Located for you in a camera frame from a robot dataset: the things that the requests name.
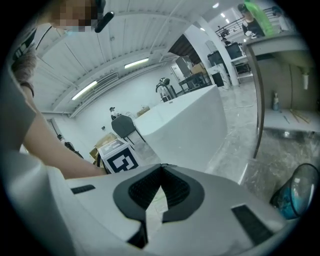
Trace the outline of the black metal shelf table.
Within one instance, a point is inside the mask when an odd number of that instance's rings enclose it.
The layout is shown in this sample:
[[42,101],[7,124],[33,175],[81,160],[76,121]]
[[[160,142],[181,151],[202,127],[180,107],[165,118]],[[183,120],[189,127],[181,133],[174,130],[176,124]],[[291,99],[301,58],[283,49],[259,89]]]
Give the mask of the black metal shelf table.
[[201,72],[189,76],[188,78],[180,81],[178,84],[184,94],[213,85],[209,76],[203,75]]

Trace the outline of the brown cardboard box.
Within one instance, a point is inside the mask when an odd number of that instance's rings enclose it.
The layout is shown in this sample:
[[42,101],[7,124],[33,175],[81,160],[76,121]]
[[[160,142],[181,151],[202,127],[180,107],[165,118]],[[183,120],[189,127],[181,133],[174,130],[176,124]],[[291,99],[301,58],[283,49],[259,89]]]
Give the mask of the brown cardboard box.
[[94,159],[94,161],[97,160],[98,157],[98,149],[101,148],[102,146],[113,142],[114,140],[116,140],[118,137],[113,134],[112,132],[108,133],[107,135],[105,135],[103,138],[101,138],[96,145],[93,147],[93,149],[90,151],[90,156]]

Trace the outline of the long ceiling light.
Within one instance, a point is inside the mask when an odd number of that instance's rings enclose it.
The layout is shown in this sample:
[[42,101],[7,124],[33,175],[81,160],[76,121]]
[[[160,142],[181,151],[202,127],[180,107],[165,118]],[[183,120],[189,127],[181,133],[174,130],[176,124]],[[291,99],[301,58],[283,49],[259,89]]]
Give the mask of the long ceiling light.
[[77,100],[79,97],[81,97],[83,94],[87,93],[87,91],[91,90],[92,88],[94,88],[96,85],[98,84],[98,82],[95,80],[93,82],[91,82],[89,85],[87,85],[85,88],[83,88],[81,91],[79,91],[75,96],[73,96],[71,98],[72,101]]
[[128,63],[124,66],[125,69],[129,69],[131,67],[134,67],[134,66],[137,66],[137,65],[140,65],[140,64],[143,64],[143,63],[146,63],[149,61],[149,58],[144,58],[144,59],[141,59],[141,60],[137,60],[135,62],[132,62],[132,63]]

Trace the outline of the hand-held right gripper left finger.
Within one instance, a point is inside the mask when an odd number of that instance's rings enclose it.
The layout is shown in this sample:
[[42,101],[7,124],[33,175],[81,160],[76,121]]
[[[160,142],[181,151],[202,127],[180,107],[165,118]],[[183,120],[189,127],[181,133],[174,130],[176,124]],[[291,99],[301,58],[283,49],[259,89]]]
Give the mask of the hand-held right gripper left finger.
[[19,219],[53,256],[157,256],[129,243],[141,224],[118,210],[102,178],[68,181],[18,151],[2,155],[0,176]]

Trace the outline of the black chair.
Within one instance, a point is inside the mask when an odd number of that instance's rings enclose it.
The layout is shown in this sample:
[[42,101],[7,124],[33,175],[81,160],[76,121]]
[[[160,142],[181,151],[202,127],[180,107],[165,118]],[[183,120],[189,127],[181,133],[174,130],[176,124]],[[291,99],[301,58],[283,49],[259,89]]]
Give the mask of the black chair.
[[133,145],[134,143],[129,138],[129,135],[131,135],[133,132],[137,132],[137,134],[140,136],[140,138],[144,141],[145,139],[141,136],[139,131],[134,125],[133,120],[126,115],[119,115],[111,122],[111,127],[113,131],[122,139],[126,141],[128,139]]

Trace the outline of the small cardboard box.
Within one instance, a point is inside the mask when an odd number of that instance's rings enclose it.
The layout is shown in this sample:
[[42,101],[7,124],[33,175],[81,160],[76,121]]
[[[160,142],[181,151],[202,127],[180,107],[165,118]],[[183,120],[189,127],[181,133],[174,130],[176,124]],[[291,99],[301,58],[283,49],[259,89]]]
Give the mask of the small cardboard box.
[[207,70],[206,70],[204,64],[203,64],[202,62],[200,62],[200,63],[198,63],[198,64],[196,64],[196,65],[194,65],[194,66],[192,67],[191,73],[192,73],[193,75],[199,74],[199,73],[205,75],[205,74],[207,74]]

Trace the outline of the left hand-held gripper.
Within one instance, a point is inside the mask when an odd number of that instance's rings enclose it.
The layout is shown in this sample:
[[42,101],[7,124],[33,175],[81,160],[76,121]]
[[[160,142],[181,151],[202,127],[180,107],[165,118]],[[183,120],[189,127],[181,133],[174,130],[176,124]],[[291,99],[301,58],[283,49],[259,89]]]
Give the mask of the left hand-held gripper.
[[98,149],[102,166],[108,174],[129,171],[139,167],[139,158],[129,143],[115,139]]

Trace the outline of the black mesh trash bin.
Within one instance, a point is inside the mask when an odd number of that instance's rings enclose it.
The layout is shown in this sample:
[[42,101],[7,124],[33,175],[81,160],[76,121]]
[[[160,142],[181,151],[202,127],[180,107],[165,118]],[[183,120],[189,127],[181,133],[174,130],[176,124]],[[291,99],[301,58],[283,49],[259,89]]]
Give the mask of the black mesh trash bin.
[[273,194],[269,203],[287,220],[300,218],[310,206],[319,183],[320,171],[310,163],[303,163]]

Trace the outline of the white counter block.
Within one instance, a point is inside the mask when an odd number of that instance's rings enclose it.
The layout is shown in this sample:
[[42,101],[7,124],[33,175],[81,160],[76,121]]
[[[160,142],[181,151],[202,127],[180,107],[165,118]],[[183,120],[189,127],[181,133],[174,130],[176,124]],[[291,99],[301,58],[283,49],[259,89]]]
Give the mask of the white counter block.
[[159,103],[133,121],[162,164],[205,172],[227,136],[216,85]]

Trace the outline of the green bottle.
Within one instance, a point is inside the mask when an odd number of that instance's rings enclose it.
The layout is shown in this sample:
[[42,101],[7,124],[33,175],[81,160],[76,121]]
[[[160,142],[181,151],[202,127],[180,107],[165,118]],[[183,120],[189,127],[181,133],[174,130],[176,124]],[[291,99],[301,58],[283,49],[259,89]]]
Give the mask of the green bottle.
[[259,26],[266,36],[274,35],[273,26],[266,13],[253,0],[244,0],[244,4],[253,17],[257,20]]

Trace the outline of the black balcony railing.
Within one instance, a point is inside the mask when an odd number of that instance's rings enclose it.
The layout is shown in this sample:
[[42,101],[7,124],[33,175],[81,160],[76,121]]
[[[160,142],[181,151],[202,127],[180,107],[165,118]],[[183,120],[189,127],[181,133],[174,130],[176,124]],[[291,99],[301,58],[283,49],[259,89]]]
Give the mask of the black balcony railing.
[[[267,18],[269,19],[269,21],[272,22],[276,22],[277,18],[273,15],[272,9],[271,8],[266,8],[263,10],[263,12],[265,13],[265,15],[267,16]],[[222,26],[221,28],[217,29],[215,31],[215,33],[219,36],[228,36],[232,33],[235,32],[240,32],[242,31],[242,24],[244,22],[244,18],[239,18],[233,22],[228,23],[225,26]]]

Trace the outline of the person's left forearm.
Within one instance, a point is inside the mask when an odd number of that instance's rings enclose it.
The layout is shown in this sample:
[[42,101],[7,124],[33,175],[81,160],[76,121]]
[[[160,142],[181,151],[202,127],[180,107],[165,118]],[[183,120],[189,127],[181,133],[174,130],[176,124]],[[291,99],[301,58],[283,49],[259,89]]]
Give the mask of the person's left forearm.
[[55,137],[43,115],[35,112],[23,146],[29,153],[39,158],[45,165],[61,171],[65,179],[87,178],[106,174],[102,168],[79,157]]

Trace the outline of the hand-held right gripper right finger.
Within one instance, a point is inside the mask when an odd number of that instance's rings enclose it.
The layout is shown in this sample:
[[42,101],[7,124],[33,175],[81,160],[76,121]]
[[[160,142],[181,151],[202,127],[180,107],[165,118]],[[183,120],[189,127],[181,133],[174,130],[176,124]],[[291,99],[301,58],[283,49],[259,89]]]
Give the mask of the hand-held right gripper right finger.
[[236,182],[182,167],[204,190],[187,219],[164,223],[144,251],[155,256],[267,256],[288,234],[288,222]]

